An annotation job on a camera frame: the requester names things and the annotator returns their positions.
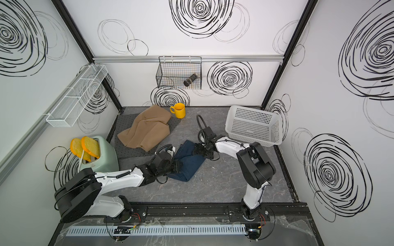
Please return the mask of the blue denim skirt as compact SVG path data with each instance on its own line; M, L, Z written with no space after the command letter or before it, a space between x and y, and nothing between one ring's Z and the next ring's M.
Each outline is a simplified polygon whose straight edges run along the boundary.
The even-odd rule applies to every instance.
M206 158L201 155L194 155L194 148L197 144L186 140L180 145L175 154L175 160L182 163L182 167L178 173L168 174L169 178L188 182L190 181L201 165L205 162Z

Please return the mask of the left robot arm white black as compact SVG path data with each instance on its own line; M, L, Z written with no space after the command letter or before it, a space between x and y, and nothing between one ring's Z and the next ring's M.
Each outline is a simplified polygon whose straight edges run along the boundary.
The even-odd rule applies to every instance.
M183 162L174 157L175 147L162 147L146 163L133 169L117 172L80 171L59 188L55 194L55 208L61 221L70 223L84 216L103 216L126 222L133 216L133 207L124 195L106 196L123 188L137 188L155 182L159 177L178 174Z

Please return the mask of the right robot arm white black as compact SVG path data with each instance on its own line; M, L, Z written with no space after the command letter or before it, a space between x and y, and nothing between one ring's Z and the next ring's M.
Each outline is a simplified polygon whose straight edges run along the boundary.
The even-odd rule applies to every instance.
M199 143L194 154L214 160L214 153L227 154L238 160L244 179L246 193L241 200L241 211L246 220L259 216L264 190L276 174L276 168L264 148L258 142L241 143L224 135L216 135L210 127L198 133Z

